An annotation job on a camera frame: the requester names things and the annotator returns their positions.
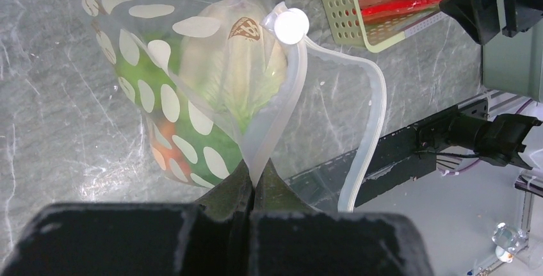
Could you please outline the clear polka dot zip bag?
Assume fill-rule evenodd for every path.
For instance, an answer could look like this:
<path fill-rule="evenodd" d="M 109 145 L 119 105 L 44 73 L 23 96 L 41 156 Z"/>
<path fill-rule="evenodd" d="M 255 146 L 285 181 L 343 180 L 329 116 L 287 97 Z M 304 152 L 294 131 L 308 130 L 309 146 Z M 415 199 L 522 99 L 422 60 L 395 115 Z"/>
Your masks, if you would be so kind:
<path fill-rule="evenodd" d="M 349 150 L 318 199 L 353 211 L 385 120 L 384 75 L 319 46 L 297 8 L 266 0 L 79 0 L 165 174 L 214 188 L 241 166 L 285 183 Z"/>

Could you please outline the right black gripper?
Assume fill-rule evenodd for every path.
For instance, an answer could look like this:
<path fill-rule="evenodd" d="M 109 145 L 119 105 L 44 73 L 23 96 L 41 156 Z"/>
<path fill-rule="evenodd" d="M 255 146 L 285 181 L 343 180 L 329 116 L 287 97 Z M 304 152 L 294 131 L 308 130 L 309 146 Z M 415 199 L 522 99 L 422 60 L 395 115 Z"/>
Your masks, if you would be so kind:
<path fill-rule="evenodd" d="M 542 20 L 542 0 L 503 0 L 506 25 L 502 34 L 514 37 Z M 500 31 L 497 0 L 443 0 L 439 8 L 456 20 L 479 45 L 485 45 Z"/>

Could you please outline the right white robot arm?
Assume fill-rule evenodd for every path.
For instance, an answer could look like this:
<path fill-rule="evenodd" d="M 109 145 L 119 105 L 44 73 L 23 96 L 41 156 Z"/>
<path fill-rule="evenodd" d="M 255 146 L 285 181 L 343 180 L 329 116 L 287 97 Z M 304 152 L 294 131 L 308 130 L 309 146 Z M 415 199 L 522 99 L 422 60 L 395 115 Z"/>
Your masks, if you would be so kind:
<path fill-rule="evenodd" d="M 440 9 L 482 47 L 487 88 L 542 100 L 542 0 L 443 0 Z M 500 114 L 487 121 L 456 109 L 417 129 L 417 154 L 445 155 L 459 146 L 468 157 L 494 166 L 532 169 L 525 140 L 542 121 L 522 114 Z"/>

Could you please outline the green cabbage toy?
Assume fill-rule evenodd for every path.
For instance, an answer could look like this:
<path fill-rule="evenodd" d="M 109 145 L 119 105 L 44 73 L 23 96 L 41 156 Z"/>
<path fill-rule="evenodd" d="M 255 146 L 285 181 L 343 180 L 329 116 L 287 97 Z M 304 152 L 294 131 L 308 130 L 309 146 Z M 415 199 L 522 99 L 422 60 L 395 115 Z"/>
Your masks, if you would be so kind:
<path fill-rule="evenodd" d="M 264 145 L 291 91 L 263 0 L 101 0 L 97 38 L 147 122 L 175 124 L 194 186 L 212 188 Z"/>

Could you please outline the orange peach toy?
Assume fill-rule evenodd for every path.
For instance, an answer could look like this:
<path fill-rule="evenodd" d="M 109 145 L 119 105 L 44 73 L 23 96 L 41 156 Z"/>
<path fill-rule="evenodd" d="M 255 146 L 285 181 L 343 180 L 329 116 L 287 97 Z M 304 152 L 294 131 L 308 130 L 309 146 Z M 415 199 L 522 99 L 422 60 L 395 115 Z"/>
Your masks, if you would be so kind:
<path fill-rule="evenodd" d="M 175 135 L 175 124 L 167 119 L 159 121 L 158 124 L 148 120 L 148 126 L 151 150 L 159 167 L 169 179 L 191 184 L 186 176 L 186 172 L 191 173 L 190 165 L 172 139 Z"/>

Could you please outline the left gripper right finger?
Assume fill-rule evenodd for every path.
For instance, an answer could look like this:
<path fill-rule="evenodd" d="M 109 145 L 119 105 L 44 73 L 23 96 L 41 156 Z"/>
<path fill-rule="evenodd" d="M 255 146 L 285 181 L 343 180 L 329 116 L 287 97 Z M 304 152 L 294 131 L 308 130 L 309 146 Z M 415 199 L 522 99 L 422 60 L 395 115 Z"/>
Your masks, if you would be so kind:
<path fill-rule="evenodd" d="M 423 238 L 397 213 L 324 212 L 267 163 L 255 188 L 249 275 L 432 275 Z"/>

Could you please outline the green perforated plastic basket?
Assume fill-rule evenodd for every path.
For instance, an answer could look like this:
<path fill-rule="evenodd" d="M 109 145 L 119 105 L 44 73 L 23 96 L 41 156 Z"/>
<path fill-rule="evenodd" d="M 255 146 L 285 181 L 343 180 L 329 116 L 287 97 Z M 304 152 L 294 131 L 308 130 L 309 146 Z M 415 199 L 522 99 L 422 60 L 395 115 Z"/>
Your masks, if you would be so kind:
<path fill-rule="evenodd" d="M 340 45 L 362 46 L 373 53 L 379 53 L 445 17 L 438 5 L 368 25 L 363 22 L 358 0 L 322 1 L 334 41 Z"/>

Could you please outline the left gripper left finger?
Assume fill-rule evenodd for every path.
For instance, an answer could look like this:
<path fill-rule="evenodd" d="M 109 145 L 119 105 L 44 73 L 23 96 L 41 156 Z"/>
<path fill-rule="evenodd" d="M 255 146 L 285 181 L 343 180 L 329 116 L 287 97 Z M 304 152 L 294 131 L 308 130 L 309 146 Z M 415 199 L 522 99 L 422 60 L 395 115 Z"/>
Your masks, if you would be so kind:
<path fill-rule="evenodd" d="M 192 203 L 62 202 L 26 225 L 2 275 L 241 275 L 248 168 Z"/>

